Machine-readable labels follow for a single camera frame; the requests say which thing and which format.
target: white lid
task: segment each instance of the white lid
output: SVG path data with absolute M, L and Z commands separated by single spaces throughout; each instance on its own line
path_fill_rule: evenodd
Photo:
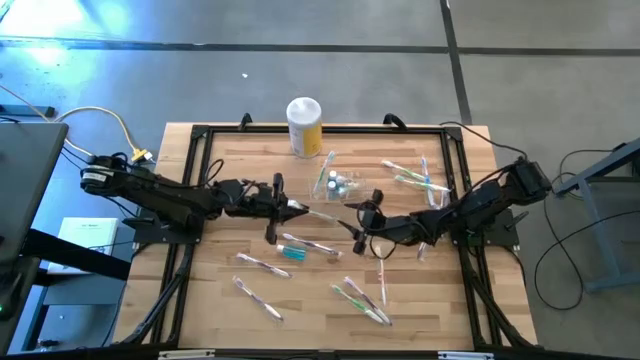
M 320 104 L 312 98 L 295 98 L 287 106 L 287 119 L 290 123 L 299 126 L 310 126 L 315 124 L 322 115 Z

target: white cable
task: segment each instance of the white cable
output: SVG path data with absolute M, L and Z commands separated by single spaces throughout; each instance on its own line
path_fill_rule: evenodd
M 49 120 L 46 116 L 44 116 L 44 114 L 42 112 L 40 112 L 35 106 L 31 105 L 31 103 L 29 103 L 27 100 L 23 99 L 20 95 L 16 94 L 15 92 L 9 90 L 8 88 L 6 88 L 3 85 L 0 85 L 0 88 L 2 88 L 4 91 L 8 92 L 9 94 L 13 95 L 15 98 L 17 98 L 18 100 L 22 101 L 23 103 L 27 104 L 27 106 L 29 106 L 31 108 L 31 110 L 33 110 L 36 114 L 40 115 L 40 117 L 46 121 L 46 122 L 63 122 L 64 119 L 66 119 L 67 117 L 69 117 L 70 115 L 80 112 L 80 111 L 85 111 L 85 110 L 97 110 L 97 111 L 102 111 L 106 114 L 109 114 L 111 116 L 113 116 L 114 118 L 116 118 L 116 120 L 118 120 L 118 122 L 120 123 L 120 127 L 122 127 L 122 131 L 124 132 L 124 136 L 127 138 L 127 142 L 129 143 L 129 146 L 131 146 L 131 149 L 133 150 L 133 156 L 135 157 L 136 155 L 138 155 L 140 153 L 140 149 L 136 148 L 135 145 L 133 145 L 133 141 L 131 140 L 131 136 L 129 135 L 129 130 L 127 129 L 126 125 L 124 124 L 124 120 L 122 120 L 122 118 L 114 113 L 113 111 L 109 110 L 109 109 L 105 109 L 105 108 L 101 108 L 98 106 L 84 106 L 84 107 L 79 107 L 73 110 L 69 110 L 66 113 L 58 116 L 55 120 Z M 64 141 L 71 146 L 72 148 L 84 153 L 87 156 L 93 156 L 92 153 L 90 153 L 89 151 L 77 146 L 76 144 L 72 143 L 71 140 L 69 140 L 69 138 L 65 138 Z

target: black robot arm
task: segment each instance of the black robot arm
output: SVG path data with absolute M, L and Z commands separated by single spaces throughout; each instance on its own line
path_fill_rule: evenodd
M 447 231 L 479 232 L 491 225 L 495 217 L 511 205 L 529 205 L 543 200 L 551 183 L 538 163 L 523 158 L 496 172 L 494 179 L 471 189 L 459 200 L 439 210 L 423 210 L 403 216 L 386 217 L 380 210 L 383 194 L 375 190 L 371 200 L 347 204 L 357 209 L 361 229 L 341 222 L 352 233 L 354 252 L 363 254 L 366 239 L 377 236 L 394 243 L 411 246 L 421 242 L 435 245 Z M 504 185 L 499 178 L 506 175 Z
M 249 180 L 222 180 L 212 184 L 183 185 L 156 175 L 149 169 L 131 166 L 120 157 L 92 157 L 82 170 L 80 186 L 85 192 L 104 197 L 122 197 L 154 213 L 153 219 L 128 219 L 129 225 L 145 226 L 159 221 L 163 229 L 201 232 L 205 219 L 223 211 L 231 217 L 269 219 L 265 238 L 275 244 L 275 226 L 306 214 L 306 209 L 288 206 L 282 174 L 274 175 L 273 186 Z M 247 195 L 251 188 L 257 191 Z

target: gray floor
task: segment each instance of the gray floor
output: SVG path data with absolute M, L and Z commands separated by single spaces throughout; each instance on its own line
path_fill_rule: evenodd
M 187 43 L 447 44 L 437 0 L 67 0 L 51 1 L 55 5 L 49 7 L 32 2 L 17 0 L 0 23 L 0 34 Z M 450 0 L 450 5 L 460 46 L 640 47 L 635 21 L 640 3 L 632 0 Z M 65 16 L 54 20 L 51 12 Z M 473 123 L 489 125 L 496 141 L 527 151 L 549 176 L 569 151 L 612 148 L 640 134 L 640 57 L 469 55 L 460 61 Z M 318 99 L 326 122 L 379 122 L 387 112 L 408 123 L 460 117 L 446 54 L 0 48 L 0 73 L 4 85 L 34 103 L 60 110 L 113 109 L 126 119 L 136 141 L 154 152 L 165 122 L 239 121 L 245 112 L 258 122 L 282 121 L 286 104 L 299 95 Z M 0 94 L 0 102 L 13 100 Z M 119 127 L 106 116 L 83 114 L 70 123 L 72 139 L 95 153 L 128 149 Z M 501 165 L 515 157 L 496 153 Z M 597 159 L 598 154 L 577 155 L 567 170 Z M 545 307 L 535 294 L 533 267 L 553 242 L 541 209 L 541 204 L 527 208 L 531 214 L 519 225 L 540 343 L 556 350 L 640 357 L 640 286 L 585 294 L 582 305 L 569 312 Z M 549 199 L 549 212 L 560 236 L 589 222 L 575 200 Z M 56 233 L 61 218 L 72 215 L 119 212 L 82 194 L 77 170 L 61 160 L 36 227 Z M 638 248 L 628 245 L 632 258 L 640 258 Z M 603 275 L 591 234 L 568 242 L 568 249 L 586 280 Z M 560 252 L 543 263 L 540 282 L 554 304 L 569 304 L 577 295 L 575 275 Z M 115 303 L 117 290 L 113 294 Z M 92 321 L 104 318 L 108 325 L 102 311 L 96 308 Z M 47 321 L 45 330 L 55 329 L 56 318 Z M 77 324 L 75 333 L 60 335 L 68 346 L 101 343 L 103 333 L 87 331 L 80 320 Z

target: desk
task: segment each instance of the desk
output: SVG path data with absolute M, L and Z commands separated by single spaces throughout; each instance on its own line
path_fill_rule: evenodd
M 167 124 L 159 153 L 157 172 L 180 181 L 192 124 Z M 484 126 L 474 127 L 488 136 Z M 322 153 L 313 159 L 291 155 L 286 134 L 216 134 L 211 161 L 223 158 L 219 179 L 250 178 L 271 182 L 281 172 L 285 193 L 319 211 L 340 216 L 356 224 L 355 212 L 335 203 L 311 201 L 309 179 L 314 179 L 326 154 L 337 153 L 333 169 L 358 172 L 367 186 L 383 190 L 385 215 L 406 214 L 424 209 L 424 193 L 393 180 L 380 165 L 385 158 L 402 166 L 419 169 L 419 157 L 430 161 L 436 184 L 445 184 L 440 141 L 428 135 L 324 134 Z M 495 170 L 491 146 L 464 132 L 464 142 L 472 181 Z M 192 183 L 195 183 L 195 165 Z M 457 160 L 454 168 L 459 169 Z M 385 308 L 393 327 L 381 327 L 361 315 L 332 292 L 330 283 L 341 284 L 350 276 L 380 303 L 377 261 L 367 251 L 364 257 L 351 252 L 349 233 L 311 216 L 303 216 L 278 228 L 321 242 L 345 253 L 339 261 L 310 254 L 295 263 L 264 241 L 266 220 L 233 219 L 226 216 L 205 226 L 202 242 L 196 247 L 185 306 L 180 347 L 201 348 L 281 348 L 354 350 L 472 349 L 469 320 L 457 250 L 443 238 L 428 252 L 425 262 L 416 260 L 417 247 L 398 246 L 385 262 L 390 303 Z M 236 262 L 237 252 L 289 270 L 291 280 L 277 278 L 260 269 Z M 131 265 L 114 340 L 130 334 L 158 296 L 167 246 L 151 245 Z M 535 333 L 520 269 L 509 253 L 487 248 L 490 278 L 497 303 L 522 335 L 535 343 Z M 280 326 L 251 303 L 235 287 L 238 275 L 252 290 L 284 316 Z M 164 332 L 173 312 L 169 304 Z M 484 309 L 479 306 L 483 334 L 488 339 Z

